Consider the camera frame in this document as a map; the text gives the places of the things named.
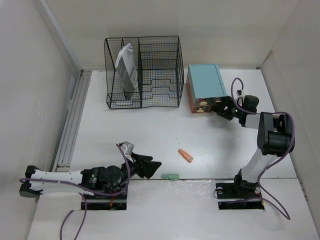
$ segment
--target white floor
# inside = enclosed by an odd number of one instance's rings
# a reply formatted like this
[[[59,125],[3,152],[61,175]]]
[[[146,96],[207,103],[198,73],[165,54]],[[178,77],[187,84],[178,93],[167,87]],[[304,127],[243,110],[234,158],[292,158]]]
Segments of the white floor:
[[[133,180],[127,210],[89,211],[78,240],[318,239],[297,179],[263,179],[262,184],[283,203],[290,221],[268,204],[265,211],[219,210],[214,180]],[[58,240],[64,217],[80,209],[80,202],[78,194],[42,196],[28,239]],[[83,214],[69,217],[64,240],[74,239]]]
[[[240,77],[246,94],[259,97],[258,111],[273,112],[259,70],[225,69],[221,75],[229,94],[231,81]],[[265,211],[219,210],[213,196],[215,181],[201,180],[233,178],[257,148],[256,130],[214,113],[191,114],[186,89],[179,108],[109,110],[106,94],[105,72],[94,71],[71,171],[122,164],[115,144],[129,141],[135,144],[135,153],[162,162],[154,179],[178,173],[183,179],[198,180],[132,180],[127,210],[89,211],[78,240],[318,239],[290,157],[266,172],[264,176],[272,179],[261,181],[286,207],[290,221],[267,204]],[[192,163],[177,153],[179,148],[194,157]],[[58,240],[64,217],[80,209],[80,202],[80,196],[72,193],[41,196],[28,239]],[[63,239],[74,239],[82,216],[80,210],[71,215]]]

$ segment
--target teal box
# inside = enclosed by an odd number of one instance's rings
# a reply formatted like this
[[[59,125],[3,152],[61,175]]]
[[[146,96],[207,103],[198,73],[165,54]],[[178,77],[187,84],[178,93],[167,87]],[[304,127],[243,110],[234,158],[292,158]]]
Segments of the teal box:
[[[187,82],[194,106],[212,106],[227,96],[218,64],[189,65]]]

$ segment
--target purple cable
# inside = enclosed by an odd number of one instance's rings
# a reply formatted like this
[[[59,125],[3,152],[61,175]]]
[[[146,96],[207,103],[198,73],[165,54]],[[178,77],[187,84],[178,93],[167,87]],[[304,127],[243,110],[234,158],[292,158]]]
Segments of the purple cable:
[[[247,111],[247,110],[244,110],[242,107],[240,107],[237,103],[237,101],[235,100],[234,98],[234,84],[235,84],[235,81],[238,80],[240,81],[241,83],[241,86],[242,86],[242,89],[244,89],[244,82],[236,77],[233,81],[232,81],[232,84],[231,84],[231,97],[232,97],[232,101],[234,103],[234,105],[239,109],[241,110],[242,112],[246,113],[246,114],[252,114],[252,115],[257,115],[259,113],[257,112],[252,112],[252,111]],[[270,192],[268,192],[260,183],[260,180],[261,180],[261,177],[262,175],[265,173],[266,170],[272,168],[274,165],[280,163],[290,152],[292,146],[294,145],[294,142],[295,142],[295,132],[296,132],[296,127],[295,127],[295,122],[294,122],[294,119],[292,117],[291,114],[287,113],[287,112],[284,112],[284,111],[277,111],[277,112],[274,112],[273,114],[285,114],[287,115],[289,118],[290,118],[290,121],[292,123],[292,137],[291,137],[291,140],[290,140],[290,144],[289,144],[289,147],[288,149],[285,151],[285,153],[282,155],[282,157],[280,157],[278,160],[276,160],[275,162],[271,163],[269,166],[265,167],[265,169],[260,173],[260,175],[258,176],[257,178],[257,182],[258,182],[258,185],[260,187],[260,189],[262,189],[266,194],[268,194],[273,200],[275,200],[279,206],[283,209],[283,211],[285,213],[283,213],[273,202],[269,201],[268,199],[265,199],[263,197],[252,197],[252,198],[248,198],[248,199],[240,199],[240,200],[236,200],[236,201],[229,201],[229,203],[232,203],[232,204],[236,204],[236,203],[241,203],[241,202],[248,202],[250,200],[263,200],[263,201],[266,201],[268,203],[270,203],[275,209],[277,209],[286,219],[290,220],[290,215],[289,213],[287,212],[287,210],[285,209],[285,207],[281,204],[281,202],[276,199],[276,197],[274,197]]]
[[[82,199],[83,199],[83,201],[84,201],[84,214],[83,214],[82,222],[81,222],[81,224],[80,224],[80,227],[79,227],[79,229],[78,229],[78,232],[76,233],[76,235],[75,235],[75,237],[74,237],[74,240],[76,240],[76,239],[78,238],[79,233],[80,233],[80,231],[81,231],[81,229],[82,229],[82,227],[83,227],[83,225],[84,225],[84,223],[85,223],[86,216],[87,216],[87,209],[88,209],[88,204],[87,204],[87,200],[86,200],[85,196],[84,196],[82,193],[79,193],[79,194],[80,194],[80,196],[82,197]],[[75,211],[75,210],[71,210],[71,211],[65,216],[65,218],[64,218],[64,220],[63,220],[63,222],[62,222],[62,224],[61,224],[61,227],[60,227],[60,240],[63,240],[63,239],[62,239],[62,231],[63,231],[63,229],[64,229],[64,225],[65,225],[68,217],[69,217],[74,211]]]
[[[24,183],[24,181],[33,181],[33,182],[45,182],[45,183],[61,183],[61,184],[71,185],[71,186],[80,188],[80,189],[82,189],[82,190],[84,190],[86,192],[90,192],[90,193],[93,193],[93,194],[96,194],[96,195],[108,196],[108,197],[120,195],[128,188],[131,175],[130,175],[130,166],[129,166],[127,157],[125,156],[125,154],[122,151],[122,149],[119,146],[119,144],[116,144],[116,146],[118,147],[118,149],[120,150],[120,152],[121,152],[121,154],[123,156],[123,159],[124,159],[124,162],[125,162],[125,166],[126,166],[126,170],[127,170],[127,175],[128,175],[128,179],[126,181],[125,186],[118,192],[115,192],[115,193],[104,193],[104,192],[94,191],[94,190],[91,190],[89,188],[86,188],[84,186],[80,186],[80,185],[78,185],[76,183],[69,182],[69,181],[58,181],[58,180],[37,179],[37,178],[21,178],[21,179],[19,179],[19,182]]]

